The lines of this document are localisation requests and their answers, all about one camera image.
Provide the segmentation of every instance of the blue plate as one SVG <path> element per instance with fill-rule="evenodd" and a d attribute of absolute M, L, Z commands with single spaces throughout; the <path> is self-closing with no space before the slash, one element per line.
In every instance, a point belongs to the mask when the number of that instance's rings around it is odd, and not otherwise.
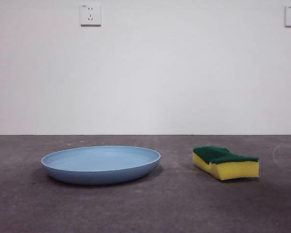
<path fill-rule="evenodd" d="M 161 155 L 128 146 L 82 147 L 54 152 L 41 163 L 53 178 L 75 184 L 109 184 L 129 181 L 151 172 Z"/>

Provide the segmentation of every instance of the white wall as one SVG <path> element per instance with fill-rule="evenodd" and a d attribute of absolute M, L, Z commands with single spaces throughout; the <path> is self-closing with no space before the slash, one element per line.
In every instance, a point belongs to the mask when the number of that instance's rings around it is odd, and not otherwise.
<path fill-rule="evenodd" d="M 0 134 L 291 134 L 291 0 L 0 0 Z"/>

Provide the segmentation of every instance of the gray concrete floor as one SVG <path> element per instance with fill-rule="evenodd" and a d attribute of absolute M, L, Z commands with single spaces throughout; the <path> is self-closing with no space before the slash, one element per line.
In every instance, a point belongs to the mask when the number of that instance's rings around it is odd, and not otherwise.
<path fill-rule="evenodd" d="M 41 158 L 95 145 L 161 153 L 149 175 L 81 186 L 50 178 Z M 260 158 L 260 178 L 221 182 L 192 163 L 214 145 Z M 0 136 L 0 233 L 291 233 L 291 135 Z"/>

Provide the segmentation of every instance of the sponge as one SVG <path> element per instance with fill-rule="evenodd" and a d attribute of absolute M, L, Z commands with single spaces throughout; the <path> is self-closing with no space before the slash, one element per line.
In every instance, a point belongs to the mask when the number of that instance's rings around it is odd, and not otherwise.
<path fill-rule="evenodd" d="M 259 158 L 236 155 L 226 148 L 212 146 L 194 148 L 193 162 L 200 169 L 222 181 L 240 177 L 259 177 Z"/>

